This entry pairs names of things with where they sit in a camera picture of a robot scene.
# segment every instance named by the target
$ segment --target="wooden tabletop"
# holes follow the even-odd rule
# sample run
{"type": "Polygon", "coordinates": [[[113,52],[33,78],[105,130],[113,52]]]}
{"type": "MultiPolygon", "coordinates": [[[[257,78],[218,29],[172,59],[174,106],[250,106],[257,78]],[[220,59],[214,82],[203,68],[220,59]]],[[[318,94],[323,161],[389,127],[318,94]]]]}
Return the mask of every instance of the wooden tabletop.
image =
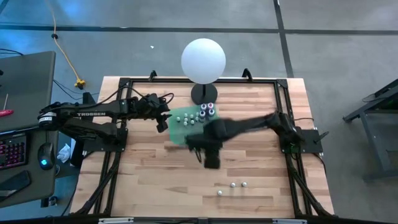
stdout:
{"type": "MultiPolygon", "coordinates": [[[[98,101],[118,89],[119,78],[104,77],[98,101]]],[[[295,119],[311,118],[303,79],[287,80],[295,119]]],[[[172,109],[193,105],[192,86],[191,83],[135,83],[133,87],[141,93],[173,92],[175,98],[169,104],[172,109]]],[[[270,84],[217,83],[215,86],[221,117],[250,118],[276,109],[274,87],[270,84]]],[[[104,123],[110,119],[95,121],[104,123]]],[[[129,136],[119,165],[112,216],[294,216],[286,162],[279,149],[278,136],[272,130],[242,134],[226,142],[220,152],[221,169],[210,170],[199,164],[195,154],[175,147],[168,131],[159,134],[156,124],[156,121],[141,120],[127,123],[129,136]],[[237,187],[231,188],[232,182],[237,187]],[[242,182],[247,182],[248,186],[241,187],[242,182]]],[[[297,121],[296,125],[303,129],[313,128],[310,119],[297,121]]],[[[83,161],[71,212],[81,208],[97,187],[103,157],[104,153],[95,152],[83,161]]],[[[322,163],[312,154],[302,157],[308,188],[325,209],[333,213],[322,163]]],[[[106,205],[108,187],[104,192],[102,209],[106,205]]],[[[298,194],[300,208],[304,211],[301,190],[298,194]]]]}

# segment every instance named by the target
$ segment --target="rgb keyboard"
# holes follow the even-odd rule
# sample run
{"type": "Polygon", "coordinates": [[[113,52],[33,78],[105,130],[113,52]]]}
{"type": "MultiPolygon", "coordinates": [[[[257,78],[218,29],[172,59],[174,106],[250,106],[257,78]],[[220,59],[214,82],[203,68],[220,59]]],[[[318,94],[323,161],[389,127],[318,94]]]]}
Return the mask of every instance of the rgb keyboard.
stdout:
{"type": "Polygon", "coordinates": [[[25,165],[26,135],[0,137],[0,170],[25,165]]]}

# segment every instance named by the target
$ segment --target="gray floor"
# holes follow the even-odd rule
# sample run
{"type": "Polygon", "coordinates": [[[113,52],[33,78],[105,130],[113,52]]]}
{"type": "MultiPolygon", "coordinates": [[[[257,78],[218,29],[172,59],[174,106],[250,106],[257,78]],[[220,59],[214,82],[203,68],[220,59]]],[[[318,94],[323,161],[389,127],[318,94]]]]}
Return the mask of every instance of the gray floor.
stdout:
{"type": "MultiPolygon", "coordinates": [[[[272,0],[51,0],[60,25],[120,27],[277,28],[272,0]]],[[[397,30],[395,0],[279,0],[286,29],[397,30]]],[[[0,24],[51,25],[43,1],[10,0],[0,24]]],[[[50,31],[1,30],[0,47],[25,54],[54,50],[55,79],[72,86],[75,78],[50,38],[50,31]]],[[[278,34],[173,32],[59,32],[59,42],[87,90],[98,92],[104,75],[183,75],[180,56],[191,41],[207,37],[226,53],[224,76],[249,68],[255,77],[286,77],[278,34]]],[[[344,115],[361,99],[396,79],[398,36],[287,35],[295,77],[305,79],[315,124],[330,131],[323,140],[335,213],[341,217],[396,222],[398,179],[366,184],[362,175],[377,170],[362,124],[344,115]]],[[[71,101],[56,86],[53,101],[71,101]]],[[[71,180],[57,180],[57,208],[37,202],[0,209],[0,219],[60,215],[72,194],[71,180]]]]}

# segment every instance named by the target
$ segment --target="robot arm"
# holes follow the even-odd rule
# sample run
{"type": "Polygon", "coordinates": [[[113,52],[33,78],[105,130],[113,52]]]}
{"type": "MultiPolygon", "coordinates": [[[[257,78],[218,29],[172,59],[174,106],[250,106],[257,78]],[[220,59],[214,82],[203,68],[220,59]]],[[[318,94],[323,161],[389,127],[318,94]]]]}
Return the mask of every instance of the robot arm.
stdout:
{"type": "Polygon", "coordinates": [[[114,123],[97,124],[80,118],[85,116],[108,116],[116,119],[156,119],[158,132],[165,131],[168,112],[166,99],[155,93],[141,99],[134,96],[109,103],[80,105],[78,103],[53,103],[40,111],[39,126],[49,131],[61,131],[74,139],[95,140],[101,138],[107,143],[117,143],[124,130],[119,130],[114,123]]]}
{"type": "Polygon", "coordinates": [[[303,141],[293,124],[289,121],[287,114],[274,112],[257,118],[249,118],[240,121],[232,119],[216,119],[203,128],[201,134],[191,134],[185,137],[190,151],[198,154],[203,150],[205,153],[205,168],[219,169],[219,150],[223,143],[239,134],[257,131],[259,129],[271,128],[281,139],[281,147],[288,144],[298,144],[303,141]]]}

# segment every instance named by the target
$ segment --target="lamp stand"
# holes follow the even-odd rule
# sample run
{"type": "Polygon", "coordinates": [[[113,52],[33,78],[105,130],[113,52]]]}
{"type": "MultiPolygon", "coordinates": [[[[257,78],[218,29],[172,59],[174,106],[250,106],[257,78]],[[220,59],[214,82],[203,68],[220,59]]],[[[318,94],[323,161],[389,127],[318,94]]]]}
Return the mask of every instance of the lamp stand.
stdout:
{"type": "Polygon", "coordinates": [[[215,103],[217,94],[217,89],[213,84],[196,84],[191,90],[191,98],[196,105],[202,103],[215,103]]]}

